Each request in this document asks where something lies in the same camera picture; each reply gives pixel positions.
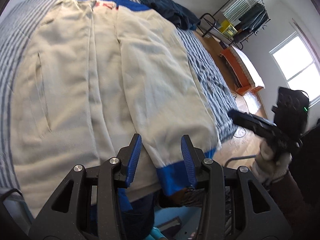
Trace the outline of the right white gloved hand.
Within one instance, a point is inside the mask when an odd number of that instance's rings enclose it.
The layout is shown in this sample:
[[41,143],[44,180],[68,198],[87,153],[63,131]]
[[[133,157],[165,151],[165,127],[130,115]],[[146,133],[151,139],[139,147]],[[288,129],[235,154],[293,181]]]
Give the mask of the right white gloved hand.
[[291,161],[292,155],[290,153],[283,153],[276,160],[275,152],[267,141],[263,140],[260,144],[260,152],[255,156],[251,171],[260,183],[270,185],[284,178]]

